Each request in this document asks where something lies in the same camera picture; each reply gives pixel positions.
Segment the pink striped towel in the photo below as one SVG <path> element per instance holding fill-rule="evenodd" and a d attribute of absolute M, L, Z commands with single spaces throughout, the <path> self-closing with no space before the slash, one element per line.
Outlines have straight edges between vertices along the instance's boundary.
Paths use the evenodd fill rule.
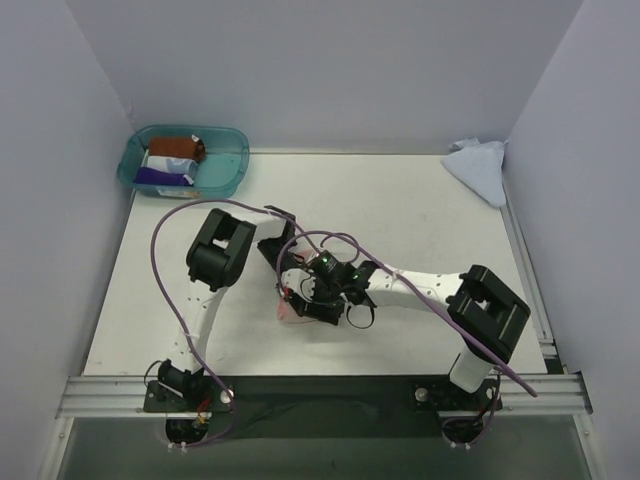
<path fill-rule="evenodd" d="M 293 255 L 301 258 L 303 261 L 307 261 L 314 256 L 314 253 L 312 249 L 305 249 L 305 250 L 295 250 L 293 252 Z M 289 325 L 289 326 L 304 325 L 304 324 L 309 324 L 314 322 L 314 319 L 298 316 L 293 310 L 293 308 L 284 300 L 284 298 L 281 298 L 279 300 L 276 314 L 277 314 L 277 319 L 283 325 Z"/>

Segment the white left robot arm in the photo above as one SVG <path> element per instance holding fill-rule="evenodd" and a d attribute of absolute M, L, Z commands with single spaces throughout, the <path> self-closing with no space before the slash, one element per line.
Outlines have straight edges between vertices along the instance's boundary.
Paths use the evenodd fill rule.
<path fill-rule="evenodd" d="M 182 315 L 162 283 L 157 264 L 157 240 L 164 223 L 185 209 L 182 205 L 156 224 L 150 241 L 151 268 L 159 290 L 180 324 L 179 334 L 158 370 L 158 382 L 167 389 L 166 399 L 177 410 L 188 412 L 204 399 L 211 384 L 222 381 L 206 366 L 206 349 L 213 323 L 228 290 L 244 271 L 254 244 L 266 242 L 281 248 L 296 231 L 296 216 L 272 206 L 247 207 L 241 217 L 212 209 L 192 241 L 187 254 L 187 275 L 192 292 L 188 313 Z"/>

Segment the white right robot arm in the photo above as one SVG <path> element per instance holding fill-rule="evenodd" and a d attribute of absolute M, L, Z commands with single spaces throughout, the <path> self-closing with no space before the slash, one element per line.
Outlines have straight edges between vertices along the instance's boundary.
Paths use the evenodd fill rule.
<path fill-rule="evenodd" d="M 463 410 L 479 398 L 494 368 L 504 371 L 531 310 L 489 268 L 432 274 L 394 269 L 365 260 L 356 266 L 324 252 L 280 274 L 281 291 L 300 316 L 336 323 L 349 308 L 399 307 L 448 315 L 464 347 L 453 362 L 443 396 Z"/>

